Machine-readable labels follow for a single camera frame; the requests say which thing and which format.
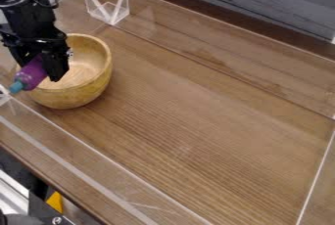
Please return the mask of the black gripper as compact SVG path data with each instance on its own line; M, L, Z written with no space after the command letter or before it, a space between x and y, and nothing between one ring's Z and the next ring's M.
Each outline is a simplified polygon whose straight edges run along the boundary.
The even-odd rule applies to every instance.
M49 0L0 0L2 44L20 67L36 55L51 81L61 79L69 69L67 34L55 26L53 10L57 3Z

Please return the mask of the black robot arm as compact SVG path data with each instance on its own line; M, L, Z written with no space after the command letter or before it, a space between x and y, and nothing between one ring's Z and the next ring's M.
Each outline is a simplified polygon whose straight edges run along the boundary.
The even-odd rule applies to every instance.
M56 82L69 70L67 34L56 27L59 0L0 0L0 42L23 67L41 58L48 78Z

